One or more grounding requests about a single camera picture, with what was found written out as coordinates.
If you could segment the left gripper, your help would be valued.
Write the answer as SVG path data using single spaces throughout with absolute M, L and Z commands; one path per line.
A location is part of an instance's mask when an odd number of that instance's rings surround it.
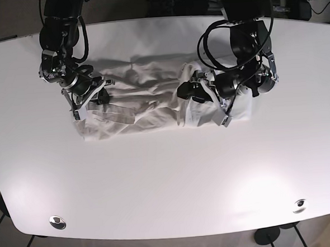
M 215 70 L 201 72 L 196 70 L 189 82 L 177 88 L 177 97 L 198 103 L 214 102 L 218 108 L 213 114 L 214 123 L 228 127 L 232 121 L 230 115 L 237 96 L 248 90 L 253 97 L 268 93 L 278 82 L 274 54 L 256 57 L 256 68 L 244 66 L 237 74 L 216 74 Z

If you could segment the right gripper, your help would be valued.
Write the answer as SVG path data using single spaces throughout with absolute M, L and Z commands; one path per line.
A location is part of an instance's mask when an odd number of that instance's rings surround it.
M 52 50 L 43 50 L 41 54 L 39 77 L 48 83 L 58 83 L 61 94 L 71 106 L 70 111 L 76 121 L 87 118 L 86 105 L 89 102 L 105 105 L 110 101 L 106 86 L 115 84 L 115 80 L 107 76 L 94 77 L 93 66 L 66 62 Z

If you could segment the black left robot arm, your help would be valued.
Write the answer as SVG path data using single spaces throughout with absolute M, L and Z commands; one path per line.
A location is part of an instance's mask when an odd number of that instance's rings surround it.
M 221 0 L 224 19 L 213 22 L 197 42 L 198 61 L 183 71 L 177 97 L 182 101 L 178 124 L 199 127 L 228 126 L 250 118 L 252 100 L 271 91 L 278 82 L 272 52 L 273 20 L 266 26 L 262 0 Z M 267 0 L 272 16 L 272 0 Z M 228 29 L 236 65 L 222 64 L 210 51 L 210 34 Z

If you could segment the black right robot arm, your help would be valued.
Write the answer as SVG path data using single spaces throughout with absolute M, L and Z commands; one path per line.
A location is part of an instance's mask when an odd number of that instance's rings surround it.
M 94 76 L 94 67 L 85 64 L 89 54 L 89 39 L 82 8 L 90 0 L 46 0 L 39 6 L 43 27 L 39 41 L 42 48 L 39 77 L 48 83 L 58 83 L 61 93 L 71 106 L 75 120 L 87 118 L 87 105 L 109 103 L 105 85 L 113 80 Z

